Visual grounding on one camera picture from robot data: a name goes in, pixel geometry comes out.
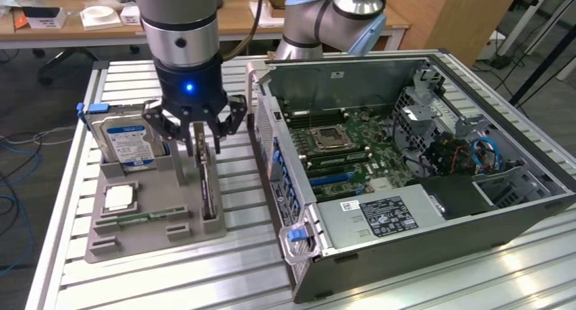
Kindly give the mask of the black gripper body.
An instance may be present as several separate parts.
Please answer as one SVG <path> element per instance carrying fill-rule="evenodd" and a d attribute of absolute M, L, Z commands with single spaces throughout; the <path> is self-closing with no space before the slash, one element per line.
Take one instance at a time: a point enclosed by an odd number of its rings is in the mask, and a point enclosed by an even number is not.
<path fill-rule="evenodd" d="M 179 119 L 214 122 L 227 105 L 222 83 L 222 56 L 205 63 L 177 67 L 154 59 L 162 87 L 162 107 Z"/>

